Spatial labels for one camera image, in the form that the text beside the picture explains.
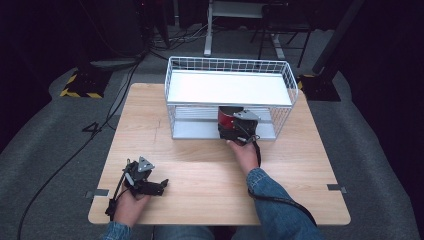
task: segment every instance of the gray carpet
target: gray carpet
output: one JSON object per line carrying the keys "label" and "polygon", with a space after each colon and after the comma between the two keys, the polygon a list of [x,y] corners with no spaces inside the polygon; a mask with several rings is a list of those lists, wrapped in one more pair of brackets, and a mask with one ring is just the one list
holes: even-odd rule
{"label": "gray carpet", "polygon": [[[255,59],[259,39],[250,44],[252,34],[247,30],[215,34],[212,57]],[[313,32],[301,68],[293,67],[295,75],[312,73],[331,35],[331,31]],[[204,38],[200,38],[172,51],[157,52],[164,57],[201,57],[203,47]],[[287,61],[296,66],[299,52],[285,53]],[[264,52],[263,59],[275,60],[272,49]],[[162,83],[166,64],[148,55],[132,82]],[[1,240],[16,239],[19,221],[31,198],[90,138],[90,133],[81,130],[93,122],[103,123],[110,107],[117,106],[115,98],[128,70],[112,75],[103,99],[59,97],[72,72],[70,69],[51,84],[53,100],[0,155]],[[338,74],[334,83],[341,102],[309,102],[309,106],[336,178],[347,190],[344,198],[352,221],[347,226],[320,229],[327,239],[419,239],[409,198],[373,131],[352,104],[346,80]],[[112,117],[111,126],[118,124],[119,113]],[[30,208],[22,239],[97,239],[103,233],[104,225],[93,225],[87,219],[91,201],[85,194],[97,187],[113,136],[114,130],[106,126],[52,179]],[[151,230],[151,226],[137,226],[133,238],[150,239]]]}

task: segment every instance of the finger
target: finger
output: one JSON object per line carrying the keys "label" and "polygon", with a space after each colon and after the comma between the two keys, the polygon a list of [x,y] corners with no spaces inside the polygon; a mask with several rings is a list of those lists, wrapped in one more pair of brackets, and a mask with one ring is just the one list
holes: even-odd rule
{"label": "finger", "polygon": [[255,146],[253,146],[253,143],[248,143],[248,144],[246,144],[246,145],[244,145],[244,147],[245,148],[248,148],[248,149],[254,149],[255,148]]}
{"label": "finger", "polygon": [[140,197],[143,196],[143,197],[137,198],[137,196],[136,196],[137,201],[135,202],[135,205],[136,205],[137,208],[142,210],[146,206],[146,204],[150,201],[150,198],[152,196],[150,196],[150,195],[138,195],[138,196],[140,196]]}
{"label": "finger", "polygon": [[231,140],[227,140],[227,145],[230,146],[233,150],[238,147],[237,143]]}

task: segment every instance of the person's right hand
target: person's right hand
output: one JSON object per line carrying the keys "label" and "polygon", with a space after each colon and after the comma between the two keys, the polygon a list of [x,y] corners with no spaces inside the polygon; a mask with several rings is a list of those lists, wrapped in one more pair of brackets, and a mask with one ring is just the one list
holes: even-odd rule
{"label": "person's right hand", "polygon": [[151,196],[138,194],[134,197],[122,184],[122,195],[118,199],[113,221],[119,222],[132,228],[138,221]]}
{"label": "person's right hand", "polygon": [[259,167],[256,149],[255,146],[253,146],[253,143],[239,146],[237,143],[227,140],[227,145],[233,150],[236,160],[244,175],[247,176],[252,169]]}

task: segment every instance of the white wire basket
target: white wire basket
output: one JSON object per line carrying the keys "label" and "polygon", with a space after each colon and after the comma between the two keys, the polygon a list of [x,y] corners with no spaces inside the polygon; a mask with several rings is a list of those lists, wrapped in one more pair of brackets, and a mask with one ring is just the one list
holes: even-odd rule
{"label": "white wire basket", "polygon": [[256,134],[275,140],[298,97],[286,61],[170,57],[165,99],[173,139],[219,139],[218,107],[259,116]]}

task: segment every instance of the wire mesh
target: wire mesh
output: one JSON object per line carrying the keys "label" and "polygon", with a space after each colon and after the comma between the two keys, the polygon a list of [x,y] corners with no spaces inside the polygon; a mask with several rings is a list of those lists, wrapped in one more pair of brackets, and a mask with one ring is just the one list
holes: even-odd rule
{"label": "wire mesh", "polygon": [[[165,96],[168,97],[169,87],[172,81],[173,70],[189,70],[189,71],[208,71],[208,72],[247,72],[247,73],[272,73],[279,74],[283,79],[287,93],[289,95],[291,106],[243,106],[245,109],[251,110],[260,116],[261,120],[258,124],[258,131],[262,131],[264,135],[262,139],[276,139],[281,132],[285,121],[287,120],[291,109],[293,108],[297,97],[298,88],[290,66],[285,61],[268,61],[268,60],[247,60],[247,59],[223,59],[223,58],[197,58],[197,57],[171,57],[168,62],[168,69],[165,80]],[[171,123],[173,137],[175,138],[176,122],[200,123],[210,121],[216,124],[217,119],[214,114],[219,106],[202,106],[184,105],[175,106],[168,104],[168,113]]]}

